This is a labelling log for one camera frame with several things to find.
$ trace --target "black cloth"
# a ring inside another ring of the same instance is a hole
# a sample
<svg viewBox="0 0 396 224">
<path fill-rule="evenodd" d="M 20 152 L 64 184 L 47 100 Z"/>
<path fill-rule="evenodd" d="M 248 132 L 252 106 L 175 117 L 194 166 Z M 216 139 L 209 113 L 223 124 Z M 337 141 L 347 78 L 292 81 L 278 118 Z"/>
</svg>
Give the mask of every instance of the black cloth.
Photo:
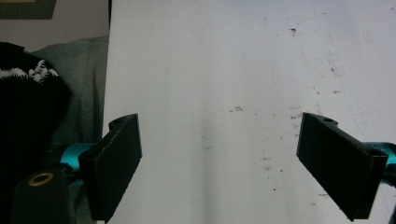
<svg viewBox="0 0 396 224">
<path fill-rule="evenodd" d="M 0 42 L 0 223 L 13 190 L 39 170 L 71 96 L 57 72 L 24 48 Z"/>
</svg>

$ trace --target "white table surface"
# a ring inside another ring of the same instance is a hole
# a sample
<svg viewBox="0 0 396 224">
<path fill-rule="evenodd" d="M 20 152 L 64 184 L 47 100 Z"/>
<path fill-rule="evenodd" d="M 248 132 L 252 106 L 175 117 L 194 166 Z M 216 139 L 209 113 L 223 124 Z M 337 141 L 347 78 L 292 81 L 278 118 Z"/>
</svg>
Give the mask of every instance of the white table surface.
<svg viewBox="0 0 396 224">
<path fill-rule="evenodd" d="M 394 0 L 115 0 L 105 123 L 138 113 L 143 159 L 110 223 L 350 223 L 296 157 L 301 114 L 396 143 L 395 83 Z M 354 223 L 395 202 L 381 184 Z"/>
</svg>

